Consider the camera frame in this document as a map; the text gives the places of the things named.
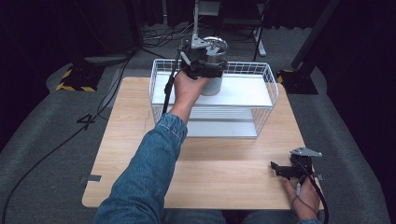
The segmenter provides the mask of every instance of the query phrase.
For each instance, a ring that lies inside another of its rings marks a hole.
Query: white wire basket
[[[162,116],[164,88],[175,60],[156,59],[149,84],[154,121]],[[176,72],[180,69],[177,63]],[[268,63],[228,62],[220,92],[200,95],[191,111],[188,137],[257,138],[278,98],[276,80]],[[167,111],[175,102],[172,91]]]

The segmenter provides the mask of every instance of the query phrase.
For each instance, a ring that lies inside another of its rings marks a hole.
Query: hand
[[[193,80],[184,71],[180,71],[175,79],[175,104],[170,113],[180,117],[185,124],[189,121],[191,109],[201,93],[204,85],[209,81],[207,77]]]
[[[282,177],[282,181],[283,186],[288,193],[291,206],[296,211],[298,218],[300,220],[318,218],[320,198],[309,178],[307,177],[301,186],[299,196],[297,196],[296,189],[291,185],[287,178]]]

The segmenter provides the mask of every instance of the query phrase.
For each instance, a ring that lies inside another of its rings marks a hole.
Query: wooden tabletop
[[[290,150],[304,145],[281,85],[275,109],[257,139],[187,138],[165,197],[168,208],[290,209],[274,161],[290,166]],[[126,77],[111,112],[82,202],[97,207],[154,127],[149,78]]]

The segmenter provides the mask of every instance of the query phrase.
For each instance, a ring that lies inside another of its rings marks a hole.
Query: gray floor
[[[200,34],[211,32],[203,29]],[[290,68],[309,32],[309,29],[264,30],[262,40],[267,56],[258,62],[269,63],[273,73]],[[228,61],[251,61],[253,45],[233,42],[243,36],[223,32],[221,37],[230,44]],[[178,45],[179,40],[175,40],[149,50],[174,59]],[[156,58],[138,51],[123,75],[149,77]],[[55,149],[15,190],[7,208],[7,223],[92,223],[96,209],[84,207],[81,198],[107,120],[96,118],[87,131],[56,148],[82,127],[83,124],[76,123],[78,119],[95,115],[102,108],[102,100],[105,103],[109,100],[106,95],[112,93],[110,87],[119,75],[120,65],[105,70],[97,92],[56,91],[68,65],[49,77],[49,96],[32,111],[0,154],[0,204],[4,204],[18,180]],[[325,177],[321,186],[330,208],[330,223],[390,223],[380,185],[326,95],[326,80],[318,69],[312,78],[319,95],[288,97],[305,145],[324,155],[314,159],[314,165]],[[110,113],[111,102],[104,108],[102,117],[108,118]]]

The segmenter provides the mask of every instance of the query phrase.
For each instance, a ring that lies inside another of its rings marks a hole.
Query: denim jacket
[[[94,223],[161,223],[164,197],[186,135],[187,126],[178,116],[164,114],[99,206]]]

